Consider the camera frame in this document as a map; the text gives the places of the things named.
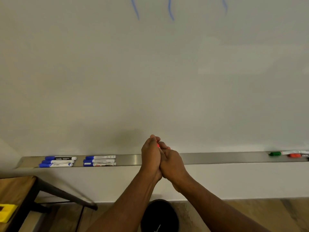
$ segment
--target wooden floor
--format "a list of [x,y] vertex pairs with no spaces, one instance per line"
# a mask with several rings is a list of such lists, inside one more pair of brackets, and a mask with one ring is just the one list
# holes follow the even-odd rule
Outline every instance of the wooden floor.
[[[227,203],[272,232],[309,232],[308,198],[230,200]],[[84,208],[78,232],[85,232],[111,205],[99,204],[97,211]],[[180,219],[180,232],[209,231],[190,203],[172,202],[172,205]],[[82,207],[74,203],[54,205],[38,232],[75,232],[81,210]]]

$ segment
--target forearm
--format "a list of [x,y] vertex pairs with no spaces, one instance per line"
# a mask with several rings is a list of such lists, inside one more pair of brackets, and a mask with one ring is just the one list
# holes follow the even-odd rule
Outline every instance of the forearm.
[[155,175],[139,171],[114,205],[88,231],[137,231],[156,183]]
[[195,207],[212,232],[269,232],[241,212],[226,204],[192,177],[177,183],[177,187]]

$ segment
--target green marker cap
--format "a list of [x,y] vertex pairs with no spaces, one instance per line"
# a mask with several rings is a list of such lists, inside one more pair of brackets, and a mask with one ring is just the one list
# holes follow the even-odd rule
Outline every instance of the green marker cap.
[[280,156],[280,155],[281,155],[281,152],[280,152],[280,151],[271,152],[269,155],[270,155],[270,156]]

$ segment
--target person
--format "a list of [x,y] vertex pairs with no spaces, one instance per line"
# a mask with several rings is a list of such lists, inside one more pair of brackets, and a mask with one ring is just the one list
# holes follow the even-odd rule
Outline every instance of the person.
[[162,142],[160,137],[151,135],[146,140],[141,158],[140,171],[132,182],[87,232],[136,232],[152,191],[162,176],[187,198],[211,232],[269,232],[195,181],[186,171],[179,153]]

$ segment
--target person's right arm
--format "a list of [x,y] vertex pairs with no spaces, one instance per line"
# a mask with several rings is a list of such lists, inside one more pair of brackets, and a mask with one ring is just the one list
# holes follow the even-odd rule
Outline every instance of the person's right arm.
[[170,149],[160,152],[163,176],[195,207],[211,232],[269,232],[195,181],[178,152]]

